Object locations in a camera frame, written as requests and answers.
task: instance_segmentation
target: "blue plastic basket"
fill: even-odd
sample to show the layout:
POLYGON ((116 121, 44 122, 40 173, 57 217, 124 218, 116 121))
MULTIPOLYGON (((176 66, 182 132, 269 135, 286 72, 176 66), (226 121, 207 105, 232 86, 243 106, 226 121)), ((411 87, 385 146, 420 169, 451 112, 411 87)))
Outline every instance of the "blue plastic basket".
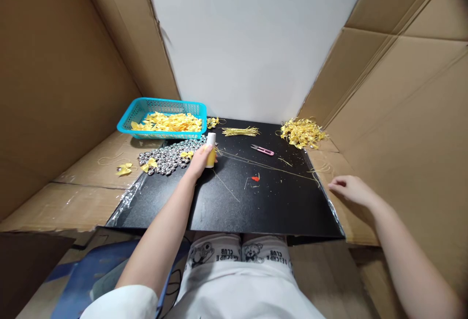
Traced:
POLYGON ((122 119, 117 124, 117 130, 130 134, 136 139, 199 139, 206 131, 206 106, 198 102, 187 102, 177 100, 162 100, 149 97, 135 99, 122 119), (201 119, 201 131, 137 131, 132 130, 133 121, 142 123, 149 113, 160 112, 167 115, 178 113, 191 113, 194 117, 201 119))

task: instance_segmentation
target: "yellow glue stick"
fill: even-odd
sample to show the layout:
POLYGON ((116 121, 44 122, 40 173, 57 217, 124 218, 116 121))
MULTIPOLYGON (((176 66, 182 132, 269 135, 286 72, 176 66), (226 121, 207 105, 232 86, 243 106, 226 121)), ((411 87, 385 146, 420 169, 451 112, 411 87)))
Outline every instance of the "yellow glue stick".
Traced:
POLYGON ((211 146, 213 146, 213 149, 211 150, 210 155, 208 156, 205 168, 213 168, 215 166, 215 163, 214 163, 214 161, 216 159, 215 144, 216 144, 216 134, 215 133, 208 133, 208 137, 206 139, 206 146, 211 145, 211 146))

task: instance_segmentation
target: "pink scissors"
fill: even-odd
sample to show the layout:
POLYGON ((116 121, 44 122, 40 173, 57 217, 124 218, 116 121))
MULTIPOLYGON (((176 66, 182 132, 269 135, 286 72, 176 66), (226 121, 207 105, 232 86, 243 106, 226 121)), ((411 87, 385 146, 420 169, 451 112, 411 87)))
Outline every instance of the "pink scissors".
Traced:
POLYGON ((269 156, 274 155, 273 151, 267 150, 267 149, 262 148, 262 147, 258 147, 257 145, 252 145, 252 146, 250 146, 250 148, 253 148, 254 150, 257 150, 258 152, 265 153, 265 154, 267 154, 269 156))

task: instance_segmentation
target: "white shorts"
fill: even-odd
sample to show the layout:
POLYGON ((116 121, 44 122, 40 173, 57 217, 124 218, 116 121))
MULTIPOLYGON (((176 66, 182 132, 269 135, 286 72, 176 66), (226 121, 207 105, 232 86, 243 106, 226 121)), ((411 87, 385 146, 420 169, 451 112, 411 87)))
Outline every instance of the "white shorts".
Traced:
POLYGON ((242 261, 267 264, 293 274, 288 245, 282 237, 266 235, 251 239, 241 246, 236 234, 212 234, 193 242, 185 271, 218 261, 242 261))

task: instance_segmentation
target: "white sleeve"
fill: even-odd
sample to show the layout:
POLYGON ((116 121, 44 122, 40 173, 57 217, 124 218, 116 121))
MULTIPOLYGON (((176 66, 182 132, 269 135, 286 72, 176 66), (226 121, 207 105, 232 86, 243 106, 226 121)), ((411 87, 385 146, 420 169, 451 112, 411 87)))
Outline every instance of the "white sleeve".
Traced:
POLYGON ((143 285, 119 287, 99 297, 81 315, 81 319, 155 319, 157 296, 143 285))

